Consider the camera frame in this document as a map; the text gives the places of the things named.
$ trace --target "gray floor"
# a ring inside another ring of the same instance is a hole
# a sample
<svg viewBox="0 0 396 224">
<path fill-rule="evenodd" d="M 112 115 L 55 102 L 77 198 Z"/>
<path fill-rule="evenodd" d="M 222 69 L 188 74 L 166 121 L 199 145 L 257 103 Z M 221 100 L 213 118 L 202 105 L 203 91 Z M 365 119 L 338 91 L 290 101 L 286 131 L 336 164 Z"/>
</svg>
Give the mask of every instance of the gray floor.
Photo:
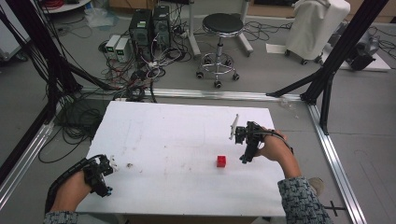
<svg viewBox="0 0 396 224">
<path fill-rule="evenodd" d="M 56 21 L 76 21 L 82 14 L 63 14 Z M 249 19 L 261 23 L 279 25 L 284 21 Z M 74 28 L 84 23 L 74 24 Z M 129 22 L 119 20 L 115 27 L 100 30 L 92 29 L 89 38 L 80 38 L 68 34 L 61 37 L 63 44 L 73 57 L 88 72 L 98 77 L 106 68 L 105 58 L 97 50 L 99 44 L 111 34 L 126 31 Z M 381 26 L 385 32 L 396 33 L 396 25 Z M 81 36 L 90 35 L 90 30 L 74 30 Z M 285 58 L 282 54 L 267 54 L 265 43 L 284 44 L 288 32 L 279 31 L 264 41 L 251 42 L 254 52 L 250 57 L 241 50 L 235 40 L 226 39 L 224 49 L 234 58 L 235 67 L 241 75 L 237 82 L 231 77 L 223 77 L 220 91 L 270 92 L 283 88 L 290 83 L 306 77 L 316 70 L 318 65 L 309 63 L 301 66 L 297 57 Z M 385 37 L 396 43 L 396 38 Z M 197 40 L 202 51 L 213 50 L 216 38 L 198 35 Z M 378 54 L 391 66 L 396 61 L 385 52 Z M 197 61 L 174 63 L 167 66 L 165 77 L 155 83 L 154 88 L 216 91 L 213 78 L 198 80 L 195 77 Z M 21 136 L 28 129 L 34 118 L 45 104 L 43 100 L 45 83 L 38 76 L 30 63 L 10 62 L 0 67 L 0 92 L 3 100 L 0 103 L 2 115 L 0 123 L 0 162 L 16 146 Z M 332 102 L 329 116 L 329 131 L 337 153 L 343 163 L 349 182 L 358 198 L 362 212 L 368 223 L 391 223 L 396 219 L 396 175 L 394 174 L 396 153 L 396 70 L 384 72 L 351 72 L 340 70 L 333 81 Z M 91 84 L 78 78 L 85 87 Z M 306 87 L 292 93 L 302 93 Z M 314 125 L 304 103 L 293 103 L 293 109 L 277 103 L 243 102 L 243 101 L 205 101 L 158 99 L 161 103 L 197 104 L 197 105 L 235 105 L 258 106 L 270 108 L 274 124 L 284 130 L 290 137 L 290 143 L 296 148 L 296 157 L 306 176 L 320 176 L 326 182 L 326 190 L 320 200 L 325 205 L 330 201 L 335 206 L 344 207 L 339 190 L 320 149 Z M 65 160 L 54 164 L 43 164 L 35 160 L 23 177 L 21 183 L 0 211 L 1 223 L 39 223 L 43 217 L 44 201 L 50 183 L 71 164 L 85 157 L 90 143 L 84 142 Z M 49 145 L 47 158 L 57 158 L 70 149 L 58 136 Z M 334 223 L 350 222 L 347 212 L 338 211 L 336 217 L 329 211 Z"/>
</svg>

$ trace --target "plaid sleeve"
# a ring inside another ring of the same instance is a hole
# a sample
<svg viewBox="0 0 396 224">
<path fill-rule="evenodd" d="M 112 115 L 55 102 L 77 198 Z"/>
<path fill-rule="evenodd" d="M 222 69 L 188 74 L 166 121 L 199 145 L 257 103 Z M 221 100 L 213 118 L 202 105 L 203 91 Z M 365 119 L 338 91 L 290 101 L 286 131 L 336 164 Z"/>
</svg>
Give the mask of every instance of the plaid sleeve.
<svg viewBox="0 0 396 224">
<path fill-rule="evenodd" d="M 50 212 L 46 214 L 43 224 L 77 224 L 77 219 L 75 212 Z"/>
<path fill-rule="evenodd" d="M 288 223 L 332 223 L 305 177 L 284 179 L 277 185 Z"/>
</svg>

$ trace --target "white fabric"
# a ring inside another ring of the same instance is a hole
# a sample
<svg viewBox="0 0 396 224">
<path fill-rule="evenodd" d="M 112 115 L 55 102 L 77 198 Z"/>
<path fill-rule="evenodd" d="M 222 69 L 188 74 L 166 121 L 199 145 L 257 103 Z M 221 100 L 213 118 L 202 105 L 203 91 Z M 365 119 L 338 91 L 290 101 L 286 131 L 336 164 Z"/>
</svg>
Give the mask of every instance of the white fabric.
<svg viewBox="0 0 396 224">
<path fill-rule="evenodd" d="M 286 48 L 305 60 L 317 58 L 349 10 L 344 0 L 298 1 Z"/>
</svg>

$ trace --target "red object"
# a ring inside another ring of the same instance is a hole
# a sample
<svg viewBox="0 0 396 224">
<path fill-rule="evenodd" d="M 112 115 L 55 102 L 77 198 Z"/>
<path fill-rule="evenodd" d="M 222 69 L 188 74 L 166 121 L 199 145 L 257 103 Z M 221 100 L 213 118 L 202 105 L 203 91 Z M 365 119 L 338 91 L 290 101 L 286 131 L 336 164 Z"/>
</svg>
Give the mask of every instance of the red object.
<svg viewBox="0 0 396 224">
<path fill-rule="evenodd" d="M 225 156 L 218 156 L 218 167 L 225 167 Z"/>
</svg>

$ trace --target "computer tower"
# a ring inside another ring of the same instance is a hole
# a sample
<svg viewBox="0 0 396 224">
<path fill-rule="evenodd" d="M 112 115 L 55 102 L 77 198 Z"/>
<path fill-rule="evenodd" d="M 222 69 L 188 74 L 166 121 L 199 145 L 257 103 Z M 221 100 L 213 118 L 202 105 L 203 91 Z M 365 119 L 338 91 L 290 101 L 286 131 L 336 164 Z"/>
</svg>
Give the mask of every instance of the computer tower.
<svg viewBox="0 0 396 224">
<path fill-rule="evenodd" d="M 137 62 L 151 62 L 153 24 L 150 9 L 139 8 L 134 11 L 129 33 L 133 42 L 134 56 Z"/>
<path fill-rule="evenodd" d="M 154 36 L 156 36 L 156 47 L 164 50 L 171 47 L 169 6 L 156 6 L 153 17 Z"/>
</svg>

